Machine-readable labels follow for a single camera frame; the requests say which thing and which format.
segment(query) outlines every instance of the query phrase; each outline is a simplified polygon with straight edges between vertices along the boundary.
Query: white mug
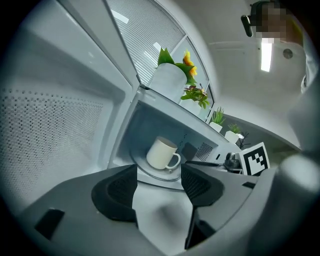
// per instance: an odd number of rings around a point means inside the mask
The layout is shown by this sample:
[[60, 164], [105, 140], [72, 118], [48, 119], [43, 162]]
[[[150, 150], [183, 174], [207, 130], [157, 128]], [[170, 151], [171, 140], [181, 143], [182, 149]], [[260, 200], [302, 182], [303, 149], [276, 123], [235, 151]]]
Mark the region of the white mug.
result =
[[[164, 137], [156, 137], [152, 147], [146, 154], [146, 161], [156, 169], [174, 169], [181, 161], [181, 157], [176, 153], [178, 147]], [[168, 166], [173, 156], [178, 157], [178, 162], [174, 166]]]

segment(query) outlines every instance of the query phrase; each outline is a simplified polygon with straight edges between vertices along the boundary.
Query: potted plant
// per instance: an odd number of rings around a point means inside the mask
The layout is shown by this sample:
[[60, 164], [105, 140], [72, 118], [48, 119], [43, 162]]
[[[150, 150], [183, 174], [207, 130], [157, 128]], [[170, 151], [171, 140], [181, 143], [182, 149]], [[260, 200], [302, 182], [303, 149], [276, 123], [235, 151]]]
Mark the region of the potted plant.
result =
[[231, 142], [231, 143], [236, 143], [239, 140], [239, 133], [241, 132], [240, 128], [235, 124], [229, 124], [229, 131], [225, 133], [225, 138]]
[[209, 125], [215, 129], [218, 133], [220, 133], [222, 129], [222, 124], [226, 120], [224, 117], [224, 109], [221, 107], [218, 107], [218, 109], [213, 113], [213, 116], [211, 118], [211, 123]]
[[209, 105], [209, 102], [207, 101], [208, 96], [203, 88], [200, 89], [195, 85], [190, 85], [189, 88], [184, 88], [184, 92], [185, 95], [181, 96], [182, 102], [180, 105], [194, 115], [197, 116], [201, 108], [206, 109], [207, 105]]
[[197, 67], [190, 60], [190, 52], [186, 50], [183, 63], [175, 63], [167, 48], [160, 49], [156, 71], [149, 87], [172, 101], [178, 102], [185, 85], [196, 86], [194, 76]]

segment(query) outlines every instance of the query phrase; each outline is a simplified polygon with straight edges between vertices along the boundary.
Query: blurred person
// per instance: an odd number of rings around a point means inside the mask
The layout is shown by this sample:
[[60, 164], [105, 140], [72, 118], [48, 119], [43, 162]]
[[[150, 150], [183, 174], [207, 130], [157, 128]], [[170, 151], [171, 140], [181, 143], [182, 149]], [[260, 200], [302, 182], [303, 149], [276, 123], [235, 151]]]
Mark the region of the blurred person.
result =
[[248, 32], [248, 26], [250, 26], [255, 28], [256, 37], [261, 37], [262, 40], [267, 39], [269, 43], [279, 39], [281, 42], [294, 43], [303, 47], [306, 68], [301, 82], [301, 92], [304, 93], [318, 75], [319, 57], [301, 23], [278, 1], [258, 1], [251, 6], [251, 15], [245, 17], [249, 20], [247, 26], [243, 23], [248, 36], [253, 35], [252, 30], [251, 33]]

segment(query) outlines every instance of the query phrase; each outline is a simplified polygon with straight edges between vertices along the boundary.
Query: ceiling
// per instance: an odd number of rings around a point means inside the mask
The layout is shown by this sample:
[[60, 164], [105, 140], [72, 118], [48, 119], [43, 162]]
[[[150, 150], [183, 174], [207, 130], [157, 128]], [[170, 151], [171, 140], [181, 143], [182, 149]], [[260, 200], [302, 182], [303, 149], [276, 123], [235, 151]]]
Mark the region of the ceiling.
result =
[[[275, 41], [270, 72], [261, 70], [261, 39], [247, 37], [240, 17], [255, 0], [174, 0], [209, 47], [221, 81], [221, 94], [248, 101], [276, 114], [286, 113], [301, 93], [305, 74], [302, 47]], [[293, 52], [291, 59], [283, 50]]]

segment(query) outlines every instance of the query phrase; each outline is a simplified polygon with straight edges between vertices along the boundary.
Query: vent grille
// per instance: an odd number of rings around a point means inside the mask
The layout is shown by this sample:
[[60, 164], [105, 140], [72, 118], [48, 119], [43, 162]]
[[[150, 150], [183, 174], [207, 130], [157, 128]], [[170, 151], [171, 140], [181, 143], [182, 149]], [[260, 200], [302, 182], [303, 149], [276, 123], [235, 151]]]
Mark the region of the vent grille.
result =
[[202, 162], [205, 162], [208, 156], [210, 155], [210, 153], [212, 152], [212, 150], [213, 150], [212, 146], [209, 146], [206, 143], [202, 143], [200, 148], [198, 148], [198, 151], [195, 154], [195, 156], [199, 158]]

